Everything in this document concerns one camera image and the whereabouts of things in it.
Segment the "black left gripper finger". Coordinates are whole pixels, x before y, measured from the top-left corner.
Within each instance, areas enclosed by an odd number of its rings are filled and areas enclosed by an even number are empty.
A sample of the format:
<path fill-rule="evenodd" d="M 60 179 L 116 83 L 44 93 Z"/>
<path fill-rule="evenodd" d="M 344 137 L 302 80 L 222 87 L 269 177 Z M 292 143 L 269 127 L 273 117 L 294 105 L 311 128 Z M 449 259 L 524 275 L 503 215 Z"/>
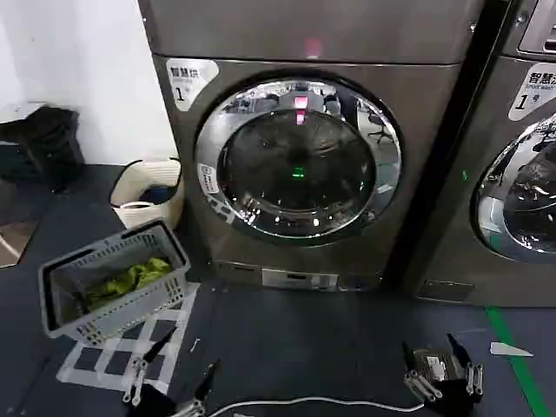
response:
<path fill-rule="evenodd" d="M 206 413 L 205 401 L 214 384 L 216 371 L 220 367 L 221 360 L 218 359 L 208 365 L 203 374 L 201 382 L 195 388 L 190 399 L 176 407 L 175 416 L 177 417 L 199 417 Z"/>
<path fill-rule="evenodd" d="M 139 405 L 142 400 L 142 387 L 149 364 L 170 341 L 177 327 L 174 327 L 143 355 L 135 356 L 131 361 L 132 376 L 122 396 L 123 404 Z"/>

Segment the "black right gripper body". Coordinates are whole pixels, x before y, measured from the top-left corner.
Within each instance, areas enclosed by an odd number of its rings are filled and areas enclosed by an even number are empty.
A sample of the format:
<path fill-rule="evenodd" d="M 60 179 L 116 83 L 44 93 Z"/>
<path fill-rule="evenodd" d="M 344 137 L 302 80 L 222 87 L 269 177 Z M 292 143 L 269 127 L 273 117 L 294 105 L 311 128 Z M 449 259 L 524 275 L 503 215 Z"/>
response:
<path fill-rule="evenodd" d="M 477 403 L 477 396 L 466 391 L 464 372 L 451 352 L 446 350 L 414 350 L 418 369 L 443 397 L 441 400 L 421 400 L 425 408 L 431 411 L 472 411 Z"/>

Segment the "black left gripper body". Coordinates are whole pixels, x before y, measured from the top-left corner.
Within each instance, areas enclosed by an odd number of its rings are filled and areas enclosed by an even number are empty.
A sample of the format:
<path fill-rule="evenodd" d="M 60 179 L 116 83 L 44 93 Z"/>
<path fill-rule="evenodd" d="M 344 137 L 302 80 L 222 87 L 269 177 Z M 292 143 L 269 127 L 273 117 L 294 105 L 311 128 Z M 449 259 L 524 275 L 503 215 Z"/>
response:
<path fill-rule="evenodd" d="M 141 417 L 168 417 L 177 413 L 176 403 L 152 385 L 143 385 L 137 415 Z"/>

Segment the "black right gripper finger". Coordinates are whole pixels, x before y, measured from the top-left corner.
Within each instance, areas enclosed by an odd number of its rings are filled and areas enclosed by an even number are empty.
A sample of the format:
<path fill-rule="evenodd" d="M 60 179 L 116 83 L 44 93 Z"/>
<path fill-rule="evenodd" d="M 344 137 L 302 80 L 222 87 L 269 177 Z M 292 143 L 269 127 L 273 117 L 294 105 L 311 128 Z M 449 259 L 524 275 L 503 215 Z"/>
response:
<path fill-rule="evenodd" d="M 420 400 L 441 400 L 442 392 L 436 388 L 418 369 L 418 362 L 413 349 L 403 341 L 401 343 L 403 358 L 406 364 L 404 383 Z"/>
<path fill-rule="evenodd" d="M 467 350 L 452 334 L 447 334 L 447 338 L 453 355 L 464 372 L 467 393 L 471 396 L 482 396 L 484 393 L 484 364 L 473 362 Z"/>

